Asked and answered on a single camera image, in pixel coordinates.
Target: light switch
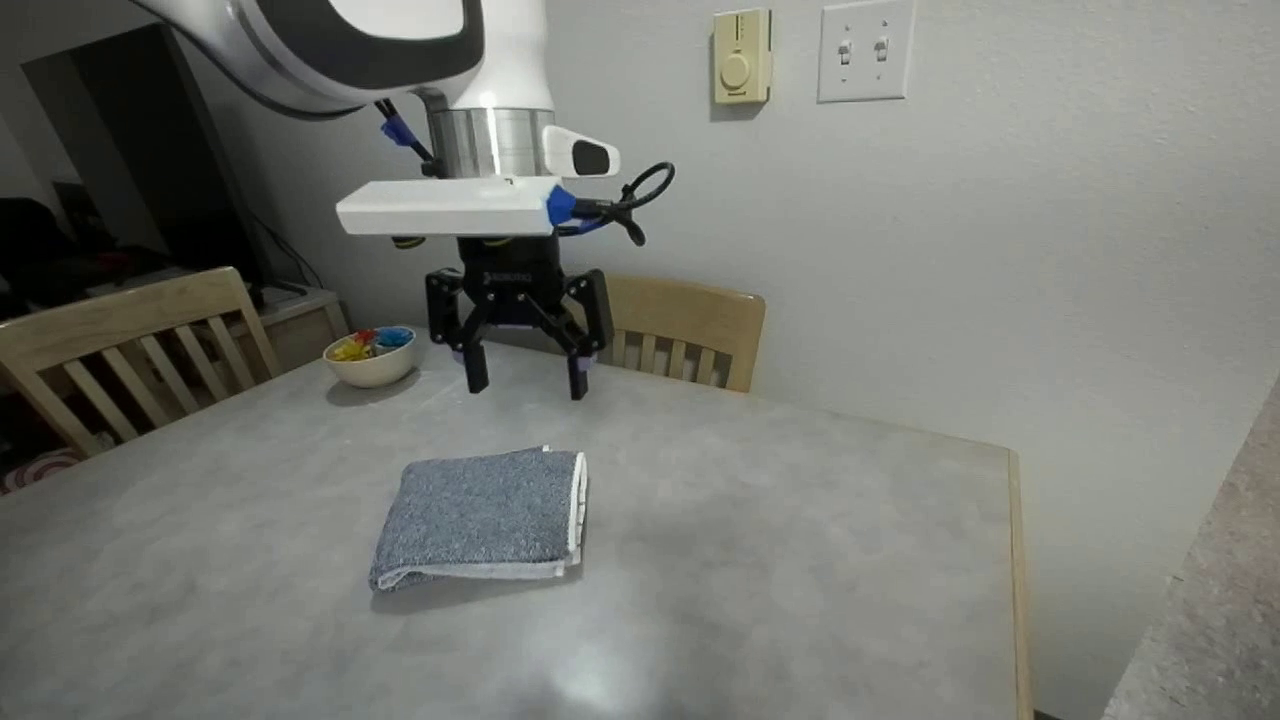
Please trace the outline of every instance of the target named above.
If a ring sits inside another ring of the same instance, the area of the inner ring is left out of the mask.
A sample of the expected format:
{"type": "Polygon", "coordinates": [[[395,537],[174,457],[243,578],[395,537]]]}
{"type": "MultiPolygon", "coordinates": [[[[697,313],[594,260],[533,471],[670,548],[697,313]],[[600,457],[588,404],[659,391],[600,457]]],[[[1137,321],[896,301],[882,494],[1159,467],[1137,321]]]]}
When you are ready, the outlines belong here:
{"type": "Polygon", "coordinates": [[[712,35],[714,105],[766,105],[771,92],[771,11],[718,11],[712,35]]]}
{"type": "Polygon", "coordinates": [[[912,0],[822,3],[816,101],[902,101],[912,22],[912,0]]]}

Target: wooden chair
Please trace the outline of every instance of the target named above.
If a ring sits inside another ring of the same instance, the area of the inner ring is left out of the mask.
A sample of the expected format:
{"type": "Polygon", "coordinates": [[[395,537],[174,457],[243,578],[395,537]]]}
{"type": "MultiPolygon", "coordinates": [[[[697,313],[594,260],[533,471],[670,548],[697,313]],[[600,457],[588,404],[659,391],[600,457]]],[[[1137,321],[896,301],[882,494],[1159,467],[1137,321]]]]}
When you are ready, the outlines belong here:
{"type": "Polygon", "coordinates": [[[752,391],[762,301],[743,292],[608,276],[608,366],[752,391]]]}
{"type": "Polygon", "coordinates": [[[0,323],[0,369],[83,457],[106,450],[101,429],[137,439],[140,423],[172,423],[278,371],[234,270],[7,321],[0,323]]]}

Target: gray towel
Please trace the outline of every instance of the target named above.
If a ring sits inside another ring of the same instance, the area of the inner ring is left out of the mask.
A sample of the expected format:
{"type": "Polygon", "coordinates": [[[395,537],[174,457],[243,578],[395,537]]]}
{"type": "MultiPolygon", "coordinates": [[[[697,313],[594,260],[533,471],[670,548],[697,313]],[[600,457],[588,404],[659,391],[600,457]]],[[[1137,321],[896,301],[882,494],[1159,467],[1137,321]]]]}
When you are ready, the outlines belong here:
{"type": "Polygon", "coordinates": [[[588,462],[504,452],[406,463],[366,583],[402,578],[542,581],[578,564],[588,462]]]}

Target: cable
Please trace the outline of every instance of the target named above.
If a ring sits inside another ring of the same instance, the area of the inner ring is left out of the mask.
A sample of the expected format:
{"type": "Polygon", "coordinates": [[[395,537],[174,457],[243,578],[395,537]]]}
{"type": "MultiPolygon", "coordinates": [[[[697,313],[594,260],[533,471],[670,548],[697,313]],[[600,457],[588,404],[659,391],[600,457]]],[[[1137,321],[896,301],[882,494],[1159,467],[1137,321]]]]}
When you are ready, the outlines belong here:
{"type": "Polygon", "coordinates": [[[384,135],[398,148],[410,148],[424,176],[449,176],[443,159],[414,139],[414,134],[402,126],[398,109],[386,97],[375,101],[372,109],[384,115],[384,135]]]}
{"type": "Polygon", "coordinates": [[[602,204],[602,202],[577,202],[577,209],[572,209],[572,216],[578,220],[578,223],[558,223],[557,228],[557,237],[588,237],[588,232],[594,232],[594,228],[602,228],[602,223],[622,223],[628,228],[628,237],[630,237],[630,245],[644,245],[644,228],[637,223],[637,209],[644,209],[644,204],[651,204],[651,202],[659,202],[666,187],[670,187],[670,180],[674,180],[674,164],[651,164],[648,174],[640,174],[630,184],[622,184],[622,193],[620,193],[620,202],[614,204],[602,204]]]}

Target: bowl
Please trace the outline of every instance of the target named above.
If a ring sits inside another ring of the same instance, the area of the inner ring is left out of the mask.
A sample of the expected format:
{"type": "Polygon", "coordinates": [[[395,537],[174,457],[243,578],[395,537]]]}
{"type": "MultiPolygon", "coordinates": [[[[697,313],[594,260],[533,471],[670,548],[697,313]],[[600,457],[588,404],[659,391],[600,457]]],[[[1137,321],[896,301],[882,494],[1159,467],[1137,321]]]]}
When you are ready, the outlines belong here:
{"type": "Polygon", "coordinates": [[[321,357],[338,386],[384,389],[414,369],[414,333],[402,323],[358,328],[321,357]]]}

